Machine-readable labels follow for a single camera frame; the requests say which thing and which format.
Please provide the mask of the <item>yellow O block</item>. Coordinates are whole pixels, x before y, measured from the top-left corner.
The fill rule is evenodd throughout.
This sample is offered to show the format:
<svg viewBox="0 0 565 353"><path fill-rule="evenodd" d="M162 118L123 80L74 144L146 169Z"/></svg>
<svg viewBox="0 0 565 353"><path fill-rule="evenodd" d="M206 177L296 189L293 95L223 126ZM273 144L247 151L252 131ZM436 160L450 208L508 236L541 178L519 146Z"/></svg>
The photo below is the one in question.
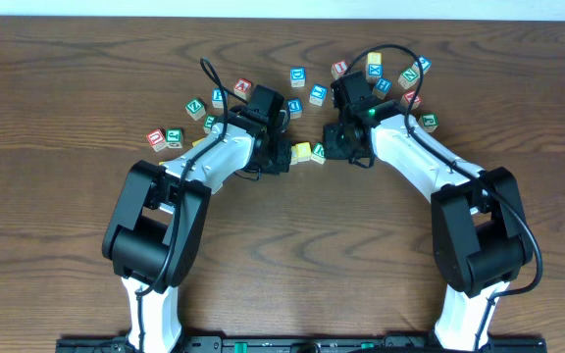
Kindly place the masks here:
<svg viewBox="0 0 565 353"><path fill-rule="evenodd" d="M295 145L297 162L306 162L311 159L312 149L309 142L300 142Z"/></svg>

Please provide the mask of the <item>green R block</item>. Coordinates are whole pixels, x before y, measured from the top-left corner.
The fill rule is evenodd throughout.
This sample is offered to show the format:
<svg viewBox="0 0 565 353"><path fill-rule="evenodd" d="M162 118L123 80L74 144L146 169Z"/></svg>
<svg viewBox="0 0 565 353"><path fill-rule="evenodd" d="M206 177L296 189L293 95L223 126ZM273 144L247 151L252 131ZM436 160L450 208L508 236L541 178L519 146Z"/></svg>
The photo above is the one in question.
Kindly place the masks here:
<svg viewBox="0 0 565 353"><path fill-rule="evenodd" d="M325 149L322 143L318 142L314 145L311 153L311 160L319 164L324 164L326 162Z"/></svg>

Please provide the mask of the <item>yellow C block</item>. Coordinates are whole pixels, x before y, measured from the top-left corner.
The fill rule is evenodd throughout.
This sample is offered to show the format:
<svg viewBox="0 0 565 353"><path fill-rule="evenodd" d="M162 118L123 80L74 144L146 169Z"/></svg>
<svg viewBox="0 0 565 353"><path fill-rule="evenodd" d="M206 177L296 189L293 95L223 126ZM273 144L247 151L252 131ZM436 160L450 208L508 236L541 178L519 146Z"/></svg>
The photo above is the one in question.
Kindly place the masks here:
<svg viewBox="0 0 565 353"><path fill-rule="evenodd" d="M290 158L290 165L296 165L298 163L298 155L297 155L297 148L295 145L291 146L290 149L291 158Z"/></svg>

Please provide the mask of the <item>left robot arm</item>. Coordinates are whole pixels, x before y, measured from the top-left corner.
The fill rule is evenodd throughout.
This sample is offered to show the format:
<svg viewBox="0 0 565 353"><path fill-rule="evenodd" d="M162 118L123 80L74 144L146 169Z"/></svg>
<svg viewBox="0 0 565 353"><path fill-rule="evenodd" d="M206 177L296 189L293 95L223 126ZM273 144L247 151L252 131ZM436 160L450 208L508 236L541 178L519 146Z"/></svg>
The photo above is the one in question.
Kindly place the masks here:
<svg viewBox="0 0 565 353"><path fill-rule="evenodd" d="M219 116L202 142L162 166L128 171L102 242L128 293L130 352L171 352L181 337L179 287L190 271L213 193L240 170L289 169L283 96L258 85L246 104Z"/></svg>

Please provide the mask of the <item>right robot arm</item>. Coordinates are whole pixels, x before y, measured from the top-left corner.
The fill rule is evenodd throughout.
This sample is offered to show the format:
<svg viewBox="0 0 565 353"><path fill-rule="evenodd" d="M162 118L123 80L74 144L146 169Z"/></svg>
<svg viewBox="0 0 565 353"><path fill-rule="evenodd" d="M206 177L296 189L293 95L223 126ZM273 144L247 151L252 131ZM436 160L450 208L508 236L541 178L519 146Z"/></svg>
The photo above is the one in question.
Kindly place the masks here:
<svg viewBox="0 0 565 353"><path fill-rule="evenodd" d="M326 158L383 161L430 202L434 258L447 283L437 344L471 352L488 347L498 300L515 294L510 283L525 265L541 262L515 177L456 156L401 104L375 96L361 72L337 78L331 88L339 117L324 128Z"/></svg>

